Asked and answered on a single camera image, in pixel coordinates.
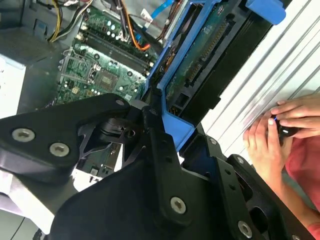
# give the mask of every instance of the yellow wire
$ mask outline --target yellow wire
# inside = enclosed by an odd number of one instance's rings
[[[54,6],[54,8],[55,8],[55,10],[56,10],[57,19],[56,19],[55,31],[54,31],[54,34],[53,34],[51,40],[50,40],[51,43],[53,42],[53,40],[56,39],[56,37],[57,37],[57,35],[58,35],[58,33],[59,33],[59,30],[60,30],[60,19],[61,19],[59,7],[58,7],[56,1],[55,1],[55,0],[52,0],[52,4],[53,4],[53,6]]]

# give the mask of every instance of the screw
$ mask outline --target screw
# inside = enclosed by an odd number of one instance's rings
[[[238,228],[240,230],[240,232],[246,236],[247,239],[252,238],[252,231],[251,228],[249,227],[249,225],[244,222],[244,221],[239,221],[238,222]]]
[[[62,142],[53,143],[50,148],[50,153],[56,157],[65,157],[69,154],[70,149]]]
[[[171,208],[177,213],[177,214],[184,214],[187,210],[185,202],[177,196],[174,196],[170,200]]]
[[[156,115],[156,116],[158,115],[158,113],[156,112],[156,110],[154,110],[153,108],[151,108],[149,111],[150,111],[150,113],[152,113],[153,115]]]
[[[292,239],[293,240],[300,240],[300,237],[296,236],[296,235],[292,235]]]
[[[244,160],[241,157],[238,156],[236,159],[238,160],[239,163],[244,164]]]
[[[17,128],[12,132],[12,138],[21,143],[27,143],[35,139],[35,133],[28,128]]]
[[[214,145],[217,145],[217,141],[214,140],[213,138],[210,138],[210,142],[211,142],[212,144],[214,144]]]
[[[116,100],[115,102],[116,102],[117,104],[121,105],[121,106],[125,105],[125,103],[124,103],[123,101],[121,101],[121,100]]]

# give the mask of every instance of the motherboard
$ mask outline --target motherboard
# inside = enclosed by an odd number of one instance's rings
[[[72,46],[59,62],[59,87],[54,104],[66,104],[106,93],[131,102],[140,99],[147,76],[157,61],[152,50],[137,49],[123,36],[120,19],[114,12],[90,6],[82,18]],[[81,159],[77,168],[97,177],[113,172],[120,145],[110,144],[99,153]]]

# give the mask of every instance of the white metal panel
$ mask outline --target white metal panel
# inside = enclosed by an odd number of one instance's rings
[[[226,156],[249,162],[243,132],[278,100],[320,90],[320,1],[293,0],[285,20],[273,26],[252,53],[221,101],[202,120]]]
[[[0,119],[17,114],[26,67],[0,54]]]

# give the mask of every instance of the computer chip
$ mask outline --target computer chip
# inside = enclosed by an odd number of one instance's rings
[[[117,84],[117,81],[119,77],[107,70],[103,70],[100,72],[100,87],[112,92],[114,89],[115,85]]]

